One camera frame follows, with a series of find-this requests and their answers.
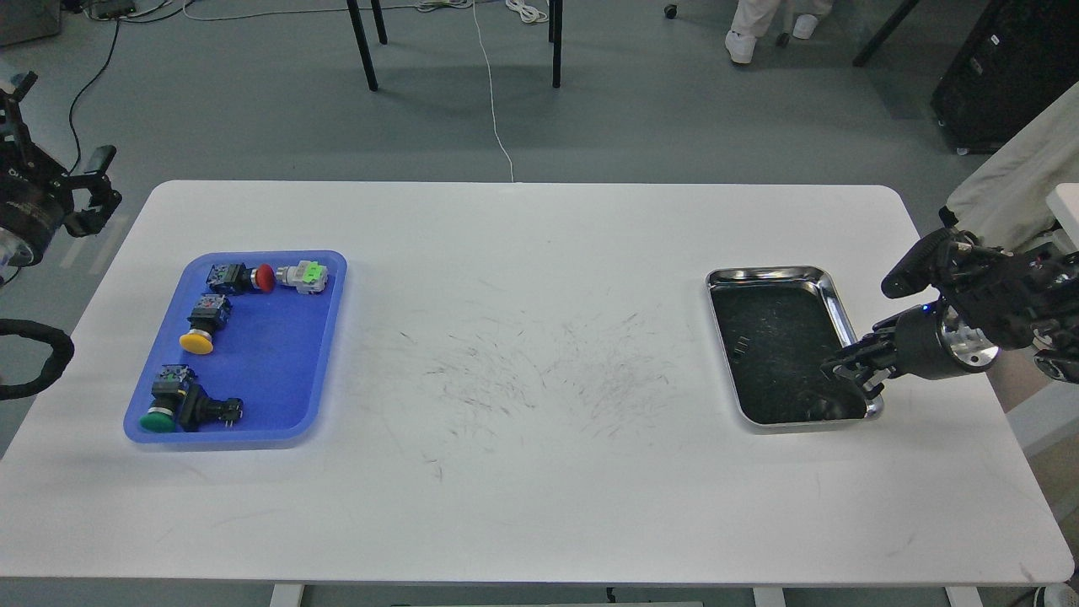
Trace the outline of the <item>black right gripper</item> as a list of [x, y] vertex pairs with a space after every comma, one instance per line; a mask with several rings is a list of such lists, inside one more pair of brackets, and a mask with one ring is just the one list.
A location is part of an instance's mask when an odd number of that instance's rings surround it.
[[[893, 353], [885, 362], [886, 342]], [[951, 306], [914, 306], [878, 322], [876, 333], [829, 355], [819, 368], [849, 381], [864, 399], [876, 399], [888, 380], [905, 375], [947, 380], [985, 373], [999, 353]]]

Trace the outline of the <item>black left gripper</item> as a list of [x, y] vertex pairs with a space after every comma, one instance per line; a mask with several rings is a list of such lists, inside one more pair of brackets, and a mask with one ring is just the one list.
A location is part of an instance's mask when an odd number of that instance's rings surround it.
[[[74, 238], [91, 237], [112, 218], [122, 202], [107, 174], [118, 150], [103, 144], [88, 158], [88, 168], [69, 175], [57, 162], [35, 161], [30, 128], [24, 123], [21, 104], [32, 89], [38, 74], [16, 73], [8, 91], [1, 91], [1, 265], [33, 266], [44, 258], [57, 230]], [[88, 204], [73, 211], [71, 193], [88, 192]]]

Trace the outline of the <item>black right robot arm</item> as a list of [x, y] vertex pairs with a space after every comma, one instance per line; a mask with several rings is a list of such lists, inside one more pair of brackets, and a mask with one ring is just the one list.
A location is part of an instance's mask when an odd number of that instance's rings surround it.
[[1076, 254], [1051, 243], [1011, 252], [942, 227], [917, 242], [880, 282], [891, 299], [929, 287], [935, 300], [877, 322], [825, 360], [822, 373], [871, 400], [885, 380], [974, 375], [1001, 351], [1036, 346], [1033, 361], [1044, 376], [1076, 382]]

